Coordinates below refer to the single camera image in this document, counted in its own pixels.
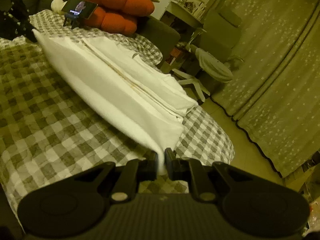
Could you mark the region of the grey star curtain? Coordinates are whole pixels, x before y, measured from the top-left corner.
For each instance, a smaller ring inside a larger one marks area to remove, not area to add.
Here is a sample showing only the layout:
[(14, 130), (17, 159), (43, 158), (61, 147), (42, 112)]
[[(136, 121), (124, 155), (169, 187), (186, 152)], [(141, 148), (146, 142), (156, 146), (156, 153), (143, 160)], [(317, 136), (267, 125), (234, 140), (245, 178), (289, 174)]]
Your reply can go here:
[(212, 99), (287, 177), (319, 150), (319, 0), (220, 0), (243, 59)]

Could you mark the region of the smartphone playing video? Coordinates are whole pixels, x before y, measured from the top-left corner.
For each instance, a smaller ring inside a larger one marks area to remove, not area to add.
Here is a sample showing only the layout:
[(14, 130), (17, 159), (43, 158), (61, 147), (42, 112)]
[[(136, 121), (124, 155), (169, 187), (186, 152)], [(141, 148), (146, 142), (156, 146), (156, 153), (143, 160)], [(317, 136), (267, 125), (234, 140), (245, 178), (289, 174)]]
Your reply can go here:
[(68, 0), (61, 11), (75, 17), (89, 19), (97, 6), (97, 3), (86, 0)]

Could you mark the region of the white desk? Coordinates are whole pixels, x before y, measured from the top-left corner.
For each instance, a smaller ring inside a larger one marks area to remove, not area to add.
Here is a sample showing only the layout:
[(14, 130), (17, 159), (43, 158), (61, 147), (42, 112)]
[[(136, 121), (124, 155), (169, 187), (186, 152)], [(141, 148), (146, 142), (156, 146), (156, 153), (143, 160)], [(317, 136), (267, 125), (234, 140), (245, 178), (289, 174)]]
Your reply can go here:
[(157, 20), (160, 20), (165, 12), (169, 12), (192, 28), (199, 28), (203, 25), (199, 18), (175, 0), (158, 0), (158, 2), (154, 2), (154, 6), (155, 9), (151, 16)]

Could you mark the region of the white Pooh t-shirt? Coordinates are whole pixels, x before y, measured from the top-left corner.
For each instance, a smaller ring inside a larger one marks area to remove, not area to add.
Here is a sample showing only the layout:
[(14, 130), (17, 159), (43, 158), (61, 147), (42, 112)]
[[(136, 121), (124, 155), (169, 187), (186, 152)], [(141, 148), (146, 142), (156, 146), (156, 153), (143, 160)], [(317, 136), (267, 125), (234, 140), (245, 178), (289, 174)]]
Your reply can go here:
[(154, 151), (165, 173), (165, 150), (175, 148), (183, 119), (197, 102), (170, 75), (105, 36), (49, 37), (34, 31), (50, 65), (72, 89), (116, 129)]

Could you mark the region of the red knitted cushion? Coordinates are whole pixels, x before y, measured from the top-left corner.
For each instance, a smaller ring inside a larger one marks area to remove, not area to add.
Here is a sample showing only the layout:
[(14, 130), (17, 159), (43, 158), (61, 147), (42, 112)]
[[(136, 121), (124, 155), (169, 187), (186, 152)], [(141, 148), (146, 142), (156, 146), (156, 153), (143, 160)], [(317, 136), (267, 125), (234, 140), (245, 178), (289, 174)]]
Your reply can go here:
[(155, 6), (151, 0), (86, 0), (98, 6), (82, 21), (88, 27), (112, 34), (132, 35), (139, 17), (150, 16)]

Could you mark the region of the grey checkered bed quilt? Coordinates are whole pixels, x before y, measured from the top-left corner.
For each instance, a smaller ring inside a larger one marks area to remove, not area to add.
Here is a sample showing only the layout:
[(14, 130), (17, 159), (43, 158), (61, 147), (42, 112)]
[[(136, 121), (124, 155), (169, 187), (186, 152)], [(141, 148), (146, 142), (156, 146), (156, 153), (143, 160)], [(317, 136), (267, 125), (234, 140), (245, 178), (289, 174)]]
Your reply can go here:
[[(71, 30), (63, 16), (43, 10), (30, 16), (49, 37), (106, 36), (156, 69), (162, 54), (141, 35), (126, 37), (99, 29)], [(230, 164), (231, 139), (200, 106), (183, 120), (177, 157)], [(41, 48), (24, 37), (1, 38), (1, 186), (15, 215), (28, 193), (107, 161), (117, 166), (147, 157), (147, 149), (94, 113), (47, 63)]]

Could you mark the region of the grey garment on chair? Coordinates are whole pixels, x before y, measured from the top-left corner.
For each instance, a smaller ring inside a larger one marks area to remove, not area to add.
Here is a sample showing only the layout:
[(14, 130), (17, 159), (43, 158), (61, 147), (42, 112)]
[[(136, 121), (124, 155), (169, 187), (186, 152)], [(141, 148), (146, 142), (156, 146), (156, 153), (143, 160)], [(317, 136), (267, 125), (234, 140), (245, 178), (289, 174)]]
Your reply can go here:
[(225, 66), (212, 54), (201, 48), (195, 50), (195, 56), (199, 61), (199, 65), (208, 75), (220, 82), (229, 82), (233, 79), (233, 74), (227, 66)]

